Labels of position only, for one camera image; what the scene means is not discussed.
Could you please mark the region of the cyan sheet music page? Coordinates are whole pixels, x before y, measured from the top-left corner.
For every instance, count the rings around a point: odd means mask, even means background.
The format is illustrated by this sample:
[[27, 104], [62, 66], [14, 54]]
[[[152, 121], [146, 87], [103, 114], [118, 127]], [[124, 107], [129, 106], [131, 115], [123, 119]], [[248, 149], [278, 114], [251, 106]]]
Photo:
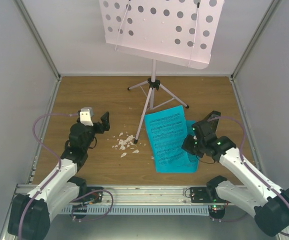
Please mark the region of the cyan sheet music page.
[[180, 137], [162, 141], [162, 147], [154, 153], [155, 167], [158, 173], [163, 174], [191, 174], [198, 169], [199, 157], [196, 158], [182, 149], [183, 142], [187, 135], [193, 135], [193, 120], [186, 120], [186, 133]]
[[156, 149], [163, 146], [163, 140], [172, 141], [187, 132], [184, 108], [181, 105], [147, 114], [144, 121], [153, 157]]

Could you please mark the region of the white music stand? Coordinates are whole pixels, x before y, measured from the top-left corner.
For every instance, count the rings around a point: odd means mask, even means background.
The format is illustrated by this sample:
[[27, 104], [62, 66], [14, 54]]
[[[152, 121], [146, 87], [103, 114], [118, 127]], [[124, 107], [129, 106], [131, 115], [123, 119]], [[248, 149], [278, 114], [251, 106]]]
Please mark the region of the white music stand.
[[157, 62], [192, 69], [209, 66], [224, 6], [223, 0], [101, 0], [105, 42], [119, 53], [152, 60], [151, 77], [134, 143], [145, 114], [154, 110], [155, 92], [163, 89], [185, 108], [189, 105], [157, 80]]

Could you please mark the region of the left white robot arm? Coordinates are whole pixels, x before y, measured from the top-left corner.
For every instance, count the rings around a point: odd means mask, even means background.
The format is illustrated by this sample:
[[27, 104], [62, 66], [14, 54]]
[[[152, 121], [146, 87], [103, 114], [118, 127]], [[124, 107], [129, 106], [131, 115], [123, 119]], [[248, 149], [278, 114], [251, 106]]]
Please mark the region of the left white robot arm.
[[99, 122], [93, 122], [93, 115], [90, 107], [75, 114], [77, 122], [70, 128], [56, 166], [34, 189], [13, 198], [7, 226], [10, 235], [20, 240], [43, 240], [54, 218], [69, 204], [76, 210], [102, 201], [105, 189], [90, 189], [85, 179], [76, 176], [88, 159], [88, 150], [97, 144], [96, 135], [110, 130], [109, 112]]

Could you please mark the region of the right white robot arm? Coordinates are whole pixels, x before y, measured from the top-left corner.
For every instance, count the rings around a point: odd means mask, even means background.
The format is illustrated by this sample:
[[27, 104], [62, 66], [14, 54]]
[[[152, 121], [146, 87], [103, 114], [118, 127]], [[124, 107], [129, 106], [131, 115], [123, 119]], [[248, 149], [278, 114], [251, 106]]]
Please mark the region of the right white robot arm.
[[233, 173], [245, 189], [219, 175], [207, 183], [206, 198], [213, 203], [220, 199], [233, 203], [270, 237], [289, 237], [289, 188], [283, 189], [260, 172], [227, 136], [217, 137], [217, 120], [218, 116], [192, 124], [194, 134], [185, 138], [182, 149], [197, 157], [211, 157]]

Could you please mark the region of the black metronome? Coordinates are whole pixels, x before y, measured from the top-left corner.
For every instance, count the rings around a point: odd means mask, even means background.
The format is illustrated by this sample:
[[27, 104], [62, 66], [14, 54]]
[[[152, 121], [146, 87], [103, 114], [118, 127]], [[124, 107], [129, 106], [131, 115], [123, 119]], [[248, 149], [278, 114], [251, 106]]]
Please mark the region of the black metronome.
[[208, 122], [211, 127], [211, 130], [216, 133], [220, 116], [221, 116], [221, 112], [213, 110], [207, 116], [203, 118], [203, 121]]

